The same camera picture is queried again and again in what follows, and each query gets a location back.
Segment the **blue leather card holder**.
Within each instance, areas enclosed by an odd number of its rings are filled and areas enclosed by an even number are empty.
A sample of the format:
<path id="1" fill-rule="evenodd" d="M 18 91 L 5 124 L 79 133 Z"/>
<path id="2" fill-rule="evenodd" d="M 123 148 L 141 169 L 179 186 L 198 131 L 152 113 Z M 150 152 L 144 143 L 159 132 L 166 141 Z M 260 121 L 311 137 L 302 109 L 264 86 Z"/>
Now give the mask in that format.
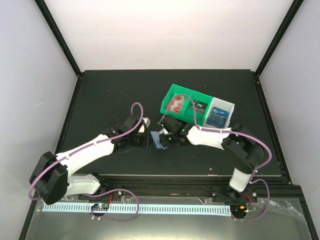
<path id="1" fill-rule="evenodd" d="M 166 149 L 166 147 L 164 147 L 163 144 L 160 141 L 160 134 L 163 134 L 163 133 L 164 133 L 163 131 L 151 131 L 149 133 L 149 135 L 152 138 L 152 142 L 153 142 L 153 145 L 154 145 L 156 150 L 164 150 L 164 149 Z"/>

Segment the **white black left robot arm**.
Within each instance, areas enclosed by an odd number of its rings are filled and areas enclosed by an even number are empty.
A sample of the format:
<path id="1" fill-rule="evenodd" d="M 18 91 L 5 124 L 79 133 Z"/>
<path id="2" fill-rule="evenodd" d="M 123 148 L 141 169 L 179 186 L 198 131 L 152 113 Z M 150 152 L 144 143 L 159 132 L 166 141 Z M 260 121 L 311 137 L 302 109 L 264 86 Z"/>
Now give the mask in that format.
<path id="1" fill-rule="evenodd" d="M 71 195 L 92 195 L 103 199 L 108 192 L 97 173 L 77 175 L 86 165 L 127 147 L 143 147 L 149 144 L 150 119 L 130 115 L 124 123 L 107 128 L 93 140 L 74 149 L 53 154 L 44 153 L 29 179 L 35 192 L 47 204 L 52 205 Z"/>

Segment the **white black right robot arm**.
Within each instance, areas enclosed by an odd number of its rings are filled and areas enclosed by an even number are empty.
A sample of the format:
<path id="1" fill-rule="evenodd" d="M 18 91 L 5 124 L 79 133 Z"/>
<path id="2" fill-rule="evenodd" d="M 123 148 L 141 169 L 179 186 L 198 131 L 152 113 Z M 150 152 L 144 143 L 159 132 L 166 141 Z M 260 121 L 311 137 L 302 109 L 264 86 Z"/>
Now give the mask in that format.
<path id="1" fill-rule="evenodd" d="M 264 146 L 243 125 L 233 128 L 207 128 L 186 123 L 166 115 L 159 121 L 163 131 L 159 142 L 163 148 L 177 146 L 207 146 L 225 151 L 234 163 L 234 170 L 227 189 L 228 198 L 240 201 L 245 195 L 245 188 L 252 179 L 255 168 L 268 158 Z"/>

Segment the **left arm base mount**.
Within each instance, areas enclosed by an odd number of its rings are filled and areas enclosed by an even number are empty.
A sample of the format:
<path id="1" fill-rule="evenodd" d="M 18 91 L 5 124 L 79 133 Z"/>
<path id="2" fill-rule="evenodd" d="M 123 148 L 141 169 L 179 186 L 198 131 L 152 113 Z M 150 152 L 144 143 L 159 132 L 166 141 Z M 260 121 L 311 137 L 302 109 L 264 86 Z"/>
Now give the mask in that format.
<path id="1" fill-rule="evenodd" d="M 94 193 L 92 193 L 92 195 L 101 195 L 104 194 L 105 192 L 114 190 L 114 189 L 122 189 L 123 185 L 119 184 L 119 183 L 108 183 L 106 185 L 101 185 L 98 190 Z M 110 200 L 110 195 L 114 196 L 118 191 L 116 191 L 115 193 L 109 193 L 109 194 L 105 194 L 103 196 L 100 197 L 90 197 L 87 196 L 86 194 L 77 194 L 76 196 L 78 197 L 79 200 L 88 200 L 88 199 L 92 199 L 92 200 L 103 200 L 103 201 L 109 201 Z"/>

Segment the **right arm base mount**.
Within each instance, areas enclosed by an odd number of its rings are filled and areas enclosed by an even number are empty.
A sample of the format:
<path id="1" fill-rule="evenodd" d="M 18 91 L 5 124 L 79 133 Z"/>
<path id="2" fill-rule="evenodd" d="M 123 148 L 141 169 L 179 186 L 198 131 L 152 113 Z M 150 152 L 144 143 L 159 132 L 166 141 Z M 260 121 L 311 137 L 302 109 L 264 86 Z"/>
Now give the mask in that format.
<path id="1" fill-rule="evenodd" d="M 250 186 L 247 186 L 244 191 L 238 192 L 229 185 L 213 185 L 209 195 L 214 202 L 245 204 L 250 201 L 254 203 L 258 201 L 257 194 L 254 195 L 255 192 Z"/>

